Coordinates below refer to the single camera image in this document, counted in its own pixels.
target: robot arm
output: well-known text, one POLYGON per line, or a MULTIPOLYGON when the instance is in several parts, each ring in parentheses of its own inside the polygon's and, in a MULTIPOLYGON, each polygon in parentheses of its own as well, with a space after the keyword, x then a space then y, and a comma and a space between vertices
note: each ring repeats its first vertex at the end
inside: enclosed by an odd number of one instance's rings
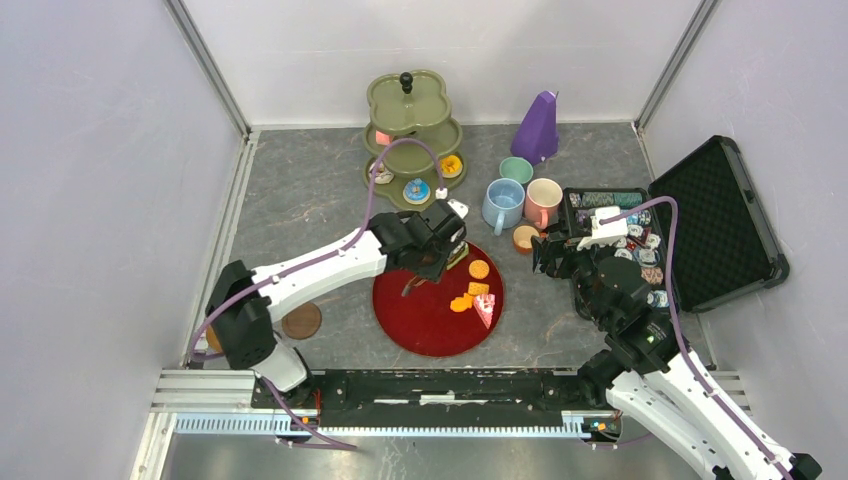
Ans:
POLYGON ((227 265, 210 296, 207 315, 239 292, 264 284, 211 325, 230 368, 254 370, 282 392, 300 385, 309 371, 294 349, 277 342, 272 322, 342 285, 387 271, 409 270, 438 282, 451 256, 463 246, 463 218, 467 213, 468 207, 462 203, 437 200, 421 213, 375 215, 350 246, 358 230, 295 259, 253 271, 241 261, 227 265), (304 264, 308 266, 279 276, 292 266, 304 264))
MULTIPOLYGON (((604 218, 618 214, 618 207, 610 208, 614 211, 603 212, 604 218)), ((567 228, 555 225, 544 240, 534 240, 534 270, 571 279, 578 312, 607 334, 610 350, 578 371, 584 397, 596 407, 611 405, 634 417, 702 478, 779 480, 778 464, 796 480, 817 478, 821 468, 812 457, 793 454, 763 433, 709 376, 695 352, 680 351, 669 313, 647 304, 650 286, 641 268, 614 257, 614 249, 598 248, 621 238, 622 229, 611 227, 615 223, 592 219, 592 236, 586 238, 572 238, 567 228), (705 376, 710 392, 695 379, 687 360, 705 376), (740 424, 762 440, 774 460, 740 424)))

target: gray marbled surface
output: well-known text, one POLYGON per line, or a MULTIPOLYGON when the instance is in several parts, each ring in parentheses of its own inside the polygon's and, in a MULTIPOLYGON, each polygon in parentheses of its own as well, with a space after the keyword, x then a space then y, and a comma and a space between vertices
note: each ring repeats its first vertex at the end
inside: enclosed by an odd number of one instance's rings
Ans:
MULTIPOLYGON (((470 126, 460 147, 468 177, 451 197, 471 207, 467 239, 482 248, 504 278, 506 304, 491 335, 455 357, 407 352, 383 333, 371 306, 373 280, 348 284, 316 299, 323 324, 297 346, 311 368, 580 366, 603 345, 603 335, 574 312, 565 280, 531 273, 529 256, 512 247, 511 231, 496 237, 480 207, 500 161, 510 156, 516 125, 470 126)), ((560 152, 536 167, 563 187, 644 187, 650 175, 628 124, 562 124, 560 152)), ((365 214, 362 169, 368 153, 360 129, 262 132, 238 222, 231 259, 248 268, 281 262, 340 239, 365 214)), ((374 213, 394 211, 382 198, 374 213)), ((684 330, 703 352, 694 318, 684 330)), ((701 353, 706 360, 706 352, 701 353)))

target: mug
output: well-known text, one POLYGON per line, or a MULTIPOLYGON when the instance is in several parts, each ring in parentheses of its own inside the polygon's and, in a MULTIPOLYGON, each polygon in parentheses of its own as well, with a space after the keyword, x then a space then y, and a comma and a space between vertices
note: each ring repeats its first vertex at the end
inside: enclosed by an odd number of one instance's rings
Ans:
POLYGON ((522 225, 512 232, 512 246, 518 253, 527 255, 533 251, 533 237, 538 236, 540 235, 536 227, 522 225))
POLYGON ((550 178, 537 178, 527 185, 524 216, 541 229, 548 228, 562 201, 562 187, 550 178))
POLYGON ((483 199, 483 219, 495 227, 495 235, 521 221, 524 187, 511 178, 499 178, 489 184, 483 199))
POLYGON ((498 172, 501 177, 511 178, 524 185, 533 178, 533 165, 521 157, 507 157, 501 162, 498 172))

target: pink mug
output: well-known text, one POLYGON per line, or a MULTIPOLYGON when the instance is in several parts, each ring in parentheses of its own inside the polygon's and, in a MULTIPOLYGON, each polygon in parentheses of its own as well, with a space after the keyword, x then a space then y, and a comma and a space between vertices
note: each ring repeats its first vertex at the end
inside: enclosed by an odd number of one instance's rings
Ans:
POLYGON ((527 201, 524 202, 524 216, 544 229, 553 223, 559 202, 562 201, 562 187, 549 178, 537 178, 527 185, 527 201))

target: foam lining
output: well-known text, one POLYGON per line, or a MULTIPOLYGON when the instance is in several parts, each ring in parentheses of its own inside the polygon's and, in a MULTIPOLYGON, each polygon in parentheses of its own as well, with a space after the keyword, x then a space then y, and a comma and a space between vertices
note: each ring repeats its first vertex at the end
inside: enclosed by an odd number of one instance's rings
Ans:
MULTIPOLYGON (((682 310, 772 278, 761 232, 719 141, 704 144, 652 183, 649 192, 654 198, 671 196, 680 207, 673 279, 682 310)), ((753 192, 749 195, 753 202, 753 192)), ((668 239, 671 207, 654 210, 668 239)))

